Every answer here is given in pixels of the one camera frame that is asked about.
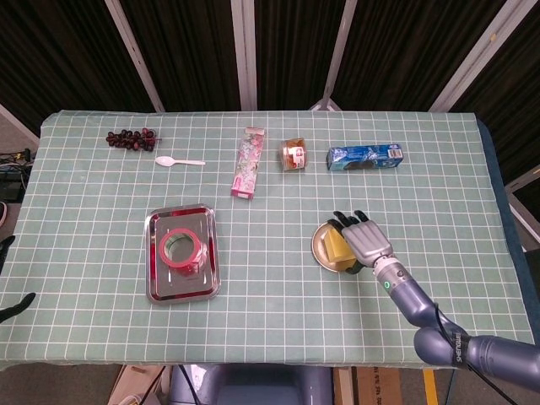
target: toothpaste box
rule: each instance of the toothpaste box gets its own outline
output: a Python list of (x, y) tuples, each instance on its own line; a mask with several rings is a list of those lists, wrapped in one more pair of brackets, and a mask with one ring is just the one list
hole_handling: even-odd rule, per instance
[(396, 167), (403, 160), (397, 143), (389, 145), (347, 146), (330, 148), (327, 155), (329, 170), (376, 169)]
[(257, 181), (257, 168), (264, 144), (264, 129), (246, 128), (240, 142), (238, 160), (236, 161), (235, 178), (230, 194), (235, 197), (253, 198)]

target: robot finger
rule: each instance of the robot finger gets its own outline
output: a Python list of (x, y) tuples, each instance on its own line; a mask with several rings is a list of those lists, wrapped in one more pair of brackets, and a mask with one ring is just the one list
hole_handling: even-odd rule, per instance
[(343, 226), (347, 227), (352, 225), (351, 221), (349, 221), (341, 211), (334, 211), (334, 215), (336, 215), (337, 219), (339, 219)]
[(343, 225), (341, 225), (341, 223), (339, 221), (337, 221), (336, 219), (329, 219), (327, 221), (327, 224), (330, 224), (331, 226), (334, 227), (334, 229), (339, 232), (339, 234), (341, 234), (341, 231), (343, 230)]
[(360, 270), (362, 270), (364, 267), (365, 266), (357, 260), (354, 262), (354, 265), (352, 267), (348, 267), (345, 272), (348, 274), (357, 274), (360, 273)]
[(368, 218), (368, 216), (363, 213), (362, 211), (360, 211), (359, 209), (357, 209), (356, 211), (354, 211), (354, 213), (356, 214), (356, 216), (358, 218), (360, 218), (360, 221), (362, 222), (368, 222), (370, 219)]

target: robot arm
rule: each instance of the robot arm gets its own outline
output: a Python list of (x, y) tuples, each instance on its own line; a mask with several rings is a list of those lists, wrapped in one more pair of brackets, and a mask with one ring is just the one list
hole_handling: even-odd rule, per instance
[(430, 365), (474, 367), (485, 375), (540, 392), (540, 348), (495, 336), (470, 337), (439, 312), (405, 267), (377, 224), (361, 211), (328, 221), (351, 247), (358, 261), (372, 267), (377, 281), (405, 318), (419, 327), (414, 336), (417, 355)]

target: black curtain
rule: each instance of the black curtain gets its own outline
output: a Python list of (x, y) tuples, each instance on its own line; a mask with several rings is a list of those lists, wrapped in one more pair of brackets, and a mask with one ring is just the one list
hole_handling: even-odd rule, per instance
[(62, 110), (153, 111), (103, 1), (2, 0), (0, 103), (39, 136)]
[(121, 4), (166, 110), (240, 109), (230, 1)]
[(505, 183), (540, 164), (540, 3), (452, 110), (473, 111), (487, 125)]
[(307, 110), (321, 97), (344, 0), (256, 0), (259, 110)]
[(503, 3), (358, 1), (332, 99), (344, 110), (428, 110)]

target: label on jar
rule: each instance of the label on jar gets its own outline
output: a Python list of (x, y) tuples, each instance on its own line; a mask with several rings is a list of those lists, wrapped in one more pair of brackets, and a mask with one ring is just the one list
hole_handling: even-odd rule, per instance
[(302, 169), (304, 167), (304, 148), (299, 146), (289, 148), (289, 154), (293, 157), (293, 163), (295, 169)]

